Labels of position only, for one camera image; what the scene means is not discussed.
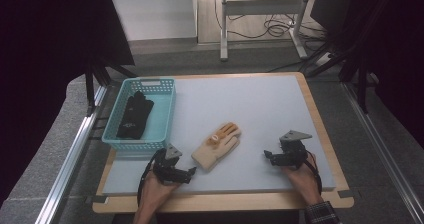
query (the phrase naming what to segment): gray surface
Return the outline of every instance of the gray surface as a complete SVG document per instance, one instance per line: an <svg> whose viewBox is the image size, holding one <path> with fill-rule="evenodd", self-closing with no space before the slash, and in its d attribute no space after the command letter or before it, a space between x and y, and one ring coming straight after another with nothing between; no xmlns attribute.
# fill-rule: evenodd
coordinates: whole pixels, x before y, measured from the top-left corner
<svg viewBox="0 0 424 224"><path fill-rule="evenodd" d="M179 75L210 73L266 72L279 65L298 60L293 47L261 49L258 45L240 47L230 52L230 60L219 61L218 49L199 50L188 47L172 51L172 45L158 44L148 53L134 52L140 75ZM282 71L295 71L291 66ZM338 67L331 68L318 77L308 80L335 152L348 184L355 194L355 205L338 209L344 223L413 223L397 190L394 188L362 125L337 81ZM114 71L114 78L124 78ZM76 131L86 111L83 78L74 80L68 88L67 99L55 124L43 142L39 153L22 176L19 183L0 210L0 223L34 223L56 178L61 164L72 144ZM108 117L119 83L110 88L107 105L101 117ZM376 128L404 175L411 182L421 200L424 198L424 151L397 120L370 91L368 108ZM96 124L92 137L100 137L105 121ZM95 214L91 205L85 204L88 196L95 195L98 180L108 152L107 145L88 143L81 164L72 178L55 223L111 223L111 215Z"/></svg>
<svg viewBox="0 0 424 224"><path fill-rule="evenodd" d="M183 153L178 162L180 168L198 167L190 184L181 186L177 192L292 190L289 180L281 175L278 167L271 166L263 153L264 150L281 153L278 138L289 130L312 135L302 142L317 157L323 189L335 187L322 144L294 75L177 79L175 88L176 104L170 142ZM240 144L210 172L206 172L196 165L190 155L211 132L229 121L240 128ZM116 160L104 193L137 193L141 177L139 169L146 166L148 161L134 158L133 155Z"/></svg>

